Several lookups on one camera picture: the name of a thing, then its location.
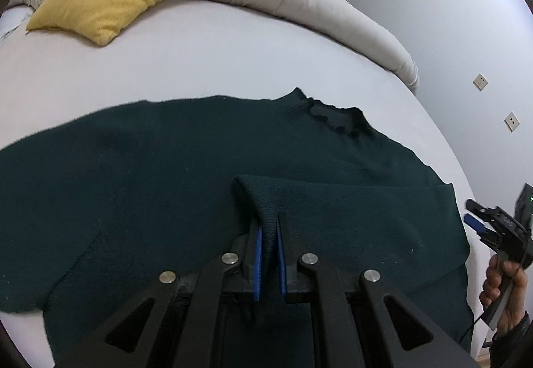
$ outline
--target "mattress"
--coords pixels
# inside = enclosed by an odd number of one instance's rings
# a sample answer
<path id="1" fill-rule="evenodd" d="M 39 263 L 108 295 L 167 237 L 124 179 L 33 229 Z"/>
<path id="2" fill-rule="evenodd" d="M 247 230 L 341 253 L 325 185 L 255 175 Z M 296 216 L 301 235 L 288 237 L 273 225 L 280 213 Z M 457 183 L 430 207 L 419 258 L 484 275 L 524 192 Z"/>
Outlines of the mattress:
<path id="1" fill-rule="evenodd" d="M 395 74 L 299 25 L 204 0 L 164 0 L 104 48 L 67 32 L 16 29 L 0 48 L 0 148 L 112 105 L 212 95 L 278 98 L 295 87 L 326 104 L 359 107 L 374 128 L 453 183 L 464 212 L 473 198 L 468 181 Z M 489 251 L 466 232 L 468 303 L 478 317 Z M 41 313 L 0 318 L 33 368 L 53 366 Z M 472 355 L 486 334 L 478 323 Z"/>

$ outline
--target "dark green sweater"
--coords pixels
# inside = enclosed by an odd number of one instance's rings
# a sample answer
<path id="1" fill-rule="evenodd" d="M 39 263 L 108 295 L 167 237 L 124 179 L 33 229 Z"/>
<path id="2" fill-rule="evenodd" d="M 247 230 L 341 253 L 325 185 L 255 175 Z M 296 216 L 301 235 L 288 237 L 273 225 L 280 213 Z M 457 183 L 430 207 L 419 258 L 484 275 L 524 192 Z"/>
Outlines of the dark green sweater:
<path id="1" fill-rule="evenodd" d="M 225 366 L 312 365 L 307 307 L 273 289 L 281 211 L 313 252 L 381 271 L 454 339 L 471 324 L 452 186 L 361 111 L 298 89 L 123 105 L 0 151 L 0 310 L 42 309 L 58 360 L 161 271 L 226 252 L 250 211 L 264 315 L 229 325 Z"/>

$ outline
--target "sleeve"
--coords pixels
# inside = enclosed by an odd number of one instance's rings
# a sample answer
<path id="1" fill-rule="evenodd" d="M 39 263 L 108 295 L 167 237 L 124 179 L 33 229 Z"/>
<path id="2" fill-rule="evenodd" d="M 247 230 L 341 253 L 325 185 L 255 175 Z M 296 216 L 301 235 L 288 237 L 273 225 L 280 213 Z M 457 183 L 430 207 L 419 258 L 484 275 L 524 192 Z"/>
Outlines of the sleeve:
<path id="1" fill-rule="evenodd" d="M 0 311 L 43 309 L 117 219 L 140 104 L 110 108 L 0 151 Z"/>
<path id="2" fill-rule="evenodd" d="M 492 342 L 490 346 L 491 368 L 502 368 L 526 334 L 530 323 L 529 315 L 526 312 L 522 321 L 513 330 Z"/>

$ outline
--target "wall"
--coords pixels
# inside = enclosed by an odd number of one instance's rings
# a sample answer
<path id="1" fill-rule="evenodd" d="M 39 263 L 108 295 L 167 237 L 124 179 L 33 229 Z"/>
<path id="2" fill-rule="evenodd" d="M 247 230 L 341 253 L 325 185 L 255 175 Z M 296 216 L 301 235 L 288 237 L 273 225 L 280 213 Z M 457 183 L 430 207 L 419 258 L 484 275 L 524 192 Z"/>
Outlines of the wall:
<path id="1" fill-rule="evenodd" d="M 523 184 L 533 184 L 533 15 L 524 0 L 350 3 L 395 34 L 417 62 L 417 97 L 477 201 L 512 214 Z M 479 73 L 489 81 L 482 92 L 472 84 Z M 512 133 L 503 121 L 510 111 L 520 121 Z"/>

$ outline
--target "wall socket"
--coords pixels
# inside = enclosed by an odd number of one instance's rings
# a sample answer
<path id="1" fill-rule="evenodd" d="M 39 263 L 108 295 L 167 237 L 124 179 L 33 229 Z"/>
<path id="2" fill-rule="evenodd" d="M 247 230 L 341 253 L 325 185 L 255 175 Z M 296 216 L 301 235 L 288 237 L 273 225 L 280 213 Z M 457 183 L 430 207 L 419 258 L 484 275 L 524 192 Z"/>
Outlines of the wall socket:
<path id="1" fill-rule="evenodd" d="M 483 90 L 488 83 L 482 74 L 479 74 L 474 80 L 474 84 L 478 86 L 479 91 Z"/>
<path id="2" fill-rule="evenodd" d="M 511 132 L 514 131 L 520 124 L 520 122 L 518 121 L 518 119 L 516 118 L 513 112 L 511 112 L 505 118 L 505 123 L 507 123 L 507 126 L 509 126 L 509 129 L 511 129 Z"/>

